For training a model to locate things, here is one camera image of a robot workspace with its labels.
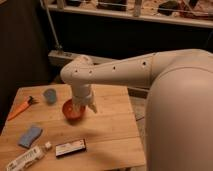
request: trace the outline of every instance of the shelf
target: shelf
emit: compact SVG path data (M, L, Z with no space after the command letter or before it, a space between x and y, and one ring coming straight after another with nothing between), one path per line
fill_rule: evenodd
M100 3L97 0L91 1L81 1L78 7L66 5L65 1L60 0L58 4L54 2L49 3L47 6L50 11L59 11L66 13L78 13L86 15L95 15L95 16L104 16L104 17L113 17L113 18L123 18L130 20L142 20L142 21L151 21L159 23L168 23L168 24L178 24L178 25L187 25L194 27L203 27L203 28L213 28L213 11L211 13L199 12L199 11L190 11L190 8L187 8L187 11L184 9L172 10L172 14L169 16L160 14L158 12L159 5L166 2L166 0L145 0L140 4L140 0L128 0L125 6L125 11L116 11L116 10L107 10L107 9L98 9L97 6ZM177 1L183 6L183 0Z

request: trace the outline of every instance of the object on shelf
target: object on shelf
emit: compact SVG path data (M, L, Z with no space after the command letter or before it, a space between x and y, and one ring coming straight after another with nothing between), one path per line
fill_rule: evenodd
M48 104L54 104L57 101L56 91L53 88L45 90L43 96Z
M44 157L44 152L39 146L35 146L17 157L6 166L7 171L23 171Z
M174 10L179 8L179 3L176 1L167 1L158 7L158 12L164 15L171 15Z
M86 142L84 139L57 145L55 148L55 155L58 158L81 151L86 151Z
M37 126L31 126L27 132L21 136L18 145L24 148L30 148L31 144L41 135L42 129Z
M197 4L198 0L189 0L189 5L194 8Z
M98 0L98 9L126 11L127 0Z
M69 6L79 7L83 0L66 0L66 4Z
M25 111L32 104L36 104L37 101L30 96L28 100L22 102L19 106L17 106L11 113L8 114L7 121L14 119L16 116Z
M193 19L205 19L213 21L213 0L198 0L192 7L189 0L183 0L180 5L181 17Z

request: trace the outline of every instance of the dark background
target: dark background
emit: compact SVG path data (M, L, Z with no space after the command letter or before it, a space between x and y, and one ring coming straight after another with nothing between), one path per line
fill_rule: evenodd
M155 51L199 48L213 52L212 29L52 12L64 51L123 59ZM0 5L0 124L19 87L48 84L59 71L39 0Z

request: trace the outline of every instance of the small box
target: small box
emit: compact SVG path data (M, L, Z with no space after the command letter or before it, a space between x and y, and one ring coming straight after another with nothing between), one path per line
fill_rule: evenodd
M80 151L86 151L86 143L84 139L56 145L55 155L57 158L59 158Z

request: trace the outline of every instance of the cable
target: cable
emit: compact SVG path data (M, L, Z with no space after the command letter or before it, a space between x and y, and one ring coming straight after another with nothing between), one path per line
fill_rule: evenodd
M142 119L145 119L145 116L142 116L141 118L137 118L136 121L139 121L139 120L142 120Z
M208 36L208 38L207 38L207 40L206 40L206 43L205 43L205 45L204 45L204 49L207 48L207 46L208 46L208 44L209 44L209 41L210 41L210 39L212 38L212 36L213 36L213 29L212 29L211 33L209 33L209 36Z

